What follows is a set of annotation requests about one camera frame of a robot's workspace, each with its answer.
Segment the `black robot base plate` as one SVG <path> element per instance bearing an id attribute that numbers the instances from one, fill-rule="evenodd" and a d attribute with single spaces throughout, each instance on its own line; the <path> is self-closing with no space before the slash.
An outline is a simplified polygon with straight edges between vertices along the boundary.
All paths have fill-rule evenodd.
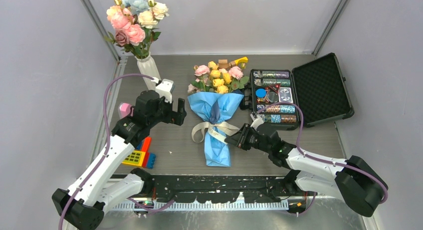
<path id="1" fill-rule="evenodd" d="M 132 198 L 147 198 L 160 203 L 213 204 L 234 203 L 239 197 L 245 203 L 278 203 L 286 197 L 312 197 L 277 176 L 223 175 L 154 175 L 153 187 Z"/>

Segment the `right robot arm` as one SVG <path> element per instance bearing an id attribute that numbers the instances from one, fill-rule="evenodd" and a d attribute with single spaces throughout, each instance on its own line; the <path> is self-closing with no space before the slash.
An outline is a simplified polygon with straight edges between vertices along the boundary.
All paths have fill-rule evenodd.
<path id="1" fill-rule="evenodd" d="M 243 150 L 261 150 L 273 164 L 289 169 L 285 190 L 291 195 L 305 191 L 331 196 L 364 217 L 371 217 L 388 198 L 388 185 L 362 158 L 336 159 L 307 152 L 282 140 L 268 123 L 257 128 L 244 124 L 225 142 Z"/>

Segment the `cream satin ribbon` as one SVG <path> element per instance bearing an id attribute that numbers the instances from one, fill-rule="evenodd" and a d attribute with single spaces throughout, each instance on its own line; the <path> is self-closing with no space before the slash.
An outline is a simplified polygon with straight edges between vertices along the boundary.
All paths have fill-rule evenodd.
<path id="1" fill-rule="evenodd" d="M 226 136 L 232 136 L 239 130 L 238 127 L 233 126 L 225 121 L 218 123 L 218 124 L 212 124 L 210 122 L 202 122 L 197 124 L 191 132 L 192 140 L 195 143 L 200 143 L 205 139 L 206 132 L 213 137 L 214 139 L 226 144 L 225 141 Z M 200 140 L 195 140 L 195 134 L 200 131 L 202 138 Z"/>

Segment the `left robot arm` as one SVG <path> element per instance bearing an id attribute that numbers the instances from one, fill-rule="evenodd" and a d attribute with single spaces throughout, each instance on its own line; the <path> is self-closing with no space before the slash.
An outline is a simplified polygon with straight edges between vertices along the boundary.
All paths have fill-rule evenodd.
<path id="1" fill-rule="evenodd" d="M 125 199 L 138 194 L 147 197 L 152 193 L 154 180 L 143 169 L 135 168 L 119 182 L 105 187 L 116 169 L 150 135 L 158 123 L 181 126 L 187 115 L 185 100 L 178 99 L 173 110 L 168 99 L 171 94 L 159 94 L 154 90 L 143 91 L 112 129 L 105 147 L 66 190 L 57 189 L 52 200 L 61 216 L 78 230 L 94 230 L 105 214 Z"/>

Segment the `blue paper bouquet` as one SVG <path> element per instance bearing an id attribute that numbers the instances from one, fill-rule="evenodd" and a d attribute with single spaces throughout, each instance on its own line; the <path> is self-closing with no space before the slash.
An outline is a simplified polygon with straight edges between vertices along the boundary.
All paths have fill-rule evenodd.
<path id="1" fill-rule="evenodd" d="M 188 102 L 202 122 L 218 124 L 233 117 L 244 99 L 243 89 L 249 82 L 249 77 L 243 72 L 245 66 L 240 64 L 230 69 L 219 69 L 218 62 L 214 61 L 194 66 L 196 78 L 188 85 Z M 204 143 L 207 166 L 231 166 L 227 143 L 214 139 L 207 132 L 201 143 Z"/>

